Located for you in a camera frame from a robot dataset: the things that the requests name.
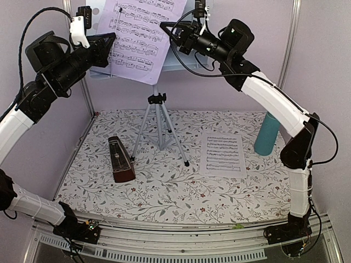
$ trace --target sheet music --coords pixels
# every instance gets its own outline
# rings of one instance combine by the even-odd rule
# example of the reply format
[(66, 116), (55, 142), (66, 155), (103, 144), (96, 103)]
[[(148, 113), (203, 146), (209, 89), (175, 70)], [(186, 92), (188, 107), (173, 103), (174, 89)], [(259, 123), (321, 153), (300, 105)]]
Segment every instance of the sheet music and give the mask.
[(160, 28), (164, 21), (178, 21), (187, 0), (106, 0), (97, 34), (117, 35), (107, 68), (102, 73), (157, 83), (169, 48), (169, 37)]
[(241, 135), (205, 133), (201, 145), (200, 174), (247, 178)]

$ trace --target tripod clamp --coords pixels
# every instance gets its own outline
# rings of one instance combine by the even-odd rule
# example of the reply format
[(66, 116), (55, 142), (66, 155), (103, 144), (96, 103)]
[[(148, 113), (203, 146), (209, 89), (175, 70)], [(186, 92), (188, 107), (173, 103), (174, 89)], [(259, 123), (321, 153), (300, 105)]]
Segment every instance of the tripod clamp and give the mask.
[(167, 97), (166, 97), (166, 93), (164, 93), (163, 95), (161, 95), (161, 93), (158, 94), (158, 96), (152, 95), (150, 97), (148, 97), (148, 101), (149, 104), (160, 104), (162, 105), (164, 102), (166, 102)]

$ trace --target green object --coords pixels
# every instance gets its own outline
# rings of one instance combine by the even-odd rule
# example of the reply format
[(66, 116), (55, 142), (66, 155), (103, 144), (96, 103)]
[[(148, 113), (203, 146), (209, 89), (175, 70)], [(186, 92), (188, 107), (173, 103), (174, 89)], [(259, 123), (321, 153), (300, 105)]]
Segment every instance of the green object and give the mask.
[(243, 229), (243, 228), (245, 228), (243, 225), (236, 224), (236, 225), (233, 226), (231, 229)]
[(280, 123), (278, 120), (267, 112), (254, 144), (254, 151), (262, 156), (270, 155), (273, 152), (279, 128)]

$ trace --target floral pattern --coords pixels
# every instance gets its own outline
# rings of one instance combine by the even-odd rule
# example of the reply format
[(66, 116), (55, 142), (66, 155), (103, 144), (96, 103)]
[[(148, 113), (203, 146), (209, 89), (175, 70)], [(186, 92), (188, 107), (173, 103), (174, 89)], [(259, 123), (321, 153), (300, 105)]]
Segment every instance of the floral pattern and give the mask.
[[(270, 156), (253, 150), (263, 113), (171, 111), (190, 167), (184, 166), (175, 143), (160, 151), (143, 138), (134, 165), (137, 178), (116, 184), (107, 140), (118, 135), (131, 154), (144, 113), (101, 112), (56, 200), (86, 213), (175, 224), (256, 222), (287, 215), (290, 194), (287, 171), (279, 159), (281, 135)], [(155, 114), (149, 117), (145, 134), (156, 140), (155, 119)], [(242, 135), (247, 179), (200, 175), (201, 134), (206, 131)], [(171, 136), (164, 134), (165, 140)]]

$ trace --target white wall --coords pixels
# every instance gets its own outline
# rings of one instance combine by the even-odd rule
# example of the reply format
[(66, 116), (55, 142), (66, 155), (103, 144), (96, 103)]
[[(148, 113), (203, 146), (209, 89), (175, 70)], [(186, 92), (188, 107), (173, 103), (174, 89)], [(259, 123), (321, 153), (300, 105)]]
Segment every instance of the white wall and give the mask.
[[(4, 112), (19, 90), (18, 46), (22, 31), (34, 13), (48, 6), (62, 7), (61, 0), (2, 1), (0, 9), (0, 112)], [(66, 21), (62, 14), (42, 14), (31, 25), (24, 47), (42, 34), (54, 30), (67, 38)], [(35, 73), (23, 56), (25, 83)], [(74, 146), (89, 121), (89, 114), (80, 86), (72, 88), (72, 96), (56, 101), (44, 118), (15, 146), (1, 166), (15, 182), (45, 198), (54, 192)], [(0, 213), (0, 262), (19, 263), (27, 246), (32, 220), (20, 216), (15, 222)]]
[[(302, 1), (301, 21), (285, 90), (316, 112), (337, 134), (340, 152), (330, 164), (313, 168), (314, 199), (327, 211), (345, 262), (351, 262), (351, 1)], [(320, 127), (315, 161), (328, 159), (335, 144)]]
[[(245, 22), (256, 39), (246, 59), (277, 82), (284, 58), (293, 0), (215, 0), (210, 29), (218, 32), (231, 19)], [(88, 79), (97, 110), (144, 109), (151, 95), (150, 86), (121, 78), (96, 81)], [(238, 93), (224, 78), (208, 79), (183, 71), (163, 72), (158, 82), (167, 93), (167, 107), (188, 110), (263, 111), (249, 97)]]

